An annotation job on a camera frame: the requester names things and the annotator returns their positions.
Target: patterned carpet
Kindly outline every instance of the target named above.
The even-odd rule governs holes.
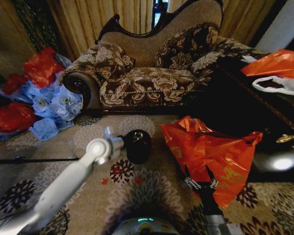
[[[206,234],[202,205],[182,184],[160,125],[177,116],[81,116],[75,126],[46,142],[30,132],[0,141],[0,159],[81,157],[87,143],[102,137],[105,126],[125,135],[143,129],[152,137],[149,160],[133,165],[125,150],[118,159],[95,168],[86,183],[39,234],[109,234],[133,216],[165,217],[186,235]],[[69,162],[0,165],[0,218],[30,208]],[[223,210],[245,235],[294,235],[294,183],[250,183]]]

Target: orange plastic bag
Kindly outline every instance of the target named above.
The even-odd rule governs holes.
[[[55,51],[51,47],[46,47],[23,65],[24,76],[36,87],[50,85],[53,82],[53,74],[64,70],[52,57],[54,54]]]
[[[245,66],[241,72],[246,76],[277,75],[294,78],[294,51],[280,49]]]
[[[243,189],[261,132],[234,138],[209,129],[199,119],[186,116],[174,124],[161,126],[165,141],[185,173],[196,182],[209,182],[206,165],[219,180],[216,203],[226,208]]]
[[[34,121],[34,111],[25,104],[11,103],[0,107],[0,132],[26,130]]]
[[[27,79],[22,75],[16,73],[10,74],[2,91],[5,94],[12,94],[13,92],[17,91],[22,85],[24,85],[26,81]]]

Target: sofa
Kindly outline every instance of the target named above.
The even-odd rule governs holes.
[[[220,36],[222,18],[221,0],[188,0],[173,13],[163,11],[151,32],[133,34],[115,15],[59,83],[82,94],[83,110],[94,116],[192,106],[214,78],[219,58],[265,55]]]

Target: carved wooden backrest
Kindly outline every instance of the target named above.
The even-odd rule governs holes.
[[[119,45],[136,59],[135,67],[150,67],[160,46],[176,33],[204,22],[220,27],[222,18],[221,0],[188,0],[173,13],[162,12],[156,27],[146,34],[126,31],[119,24],[119,15],[115,15],[103,27],[98,39]]]

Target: floral rug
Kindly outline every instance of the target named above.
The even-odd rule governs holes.
[[[105,126],[126,135],[143,129],[152,138],[149,160],[134,165],[123,150],[118,159],[96,166],[86,183],[38,234],[101,235],[124,219],[164,217],[181,233],[204,235],[200,200],[182,184],[182,175],[167,148],[160,125],[177,116],[81,116],[75,126],[40,142],[30,133],[0,141],[0,159],[82,157],[87,143],[102,137]],[[32,207],[70,162],[0,165],[0,218]],[[294,183],[248,183],[223,209],[245,235],[294,235]]]

